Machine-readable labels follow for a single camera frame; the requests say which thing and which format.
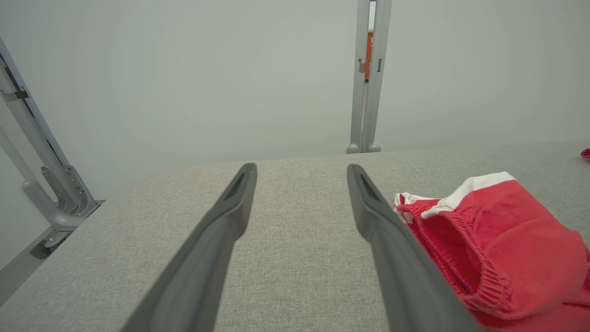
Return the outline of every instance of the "pink object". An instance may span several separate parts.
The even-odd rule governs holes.
[[[590,252],[510,174],[452,195],[395,197],[396,212],[479,322],[498,331],[590,328]]]

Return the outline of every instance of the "gray fabric surface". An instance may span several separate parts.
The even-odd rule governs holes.
[[[385,331],[370,247],[354,227],[346,166],[393,201],[508,171],[590,239],[590,142],[259,161],[217,331]],[[242,163],[155,174],[100,207],[0,308],[2,331],[117,331]]]

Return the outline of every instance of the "textured gray cloth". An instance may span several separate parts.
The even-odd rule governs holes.
[[[259,161],[218,331],[385,331],[370,247],[355,229],[346,166],[384,197],[452,193],[508,171],[563,224],[590,239],[590,142],[486,151],[400,151]],[[242,163],[166,171],[100,207],[0,308],[2,331],[117,331]]]

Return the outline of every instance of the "floor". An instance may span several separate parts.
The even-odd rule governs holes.
[[[37,270],[45,259],[37,259],[27,254],[22,257],[0,280],[0,307]]]

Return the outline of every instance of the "red garment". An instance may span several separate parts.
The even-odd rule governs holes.
[[[441,200],[397,194],[396,212],[479,322],[499,331],[590,328],[590,252],[510,174]]]

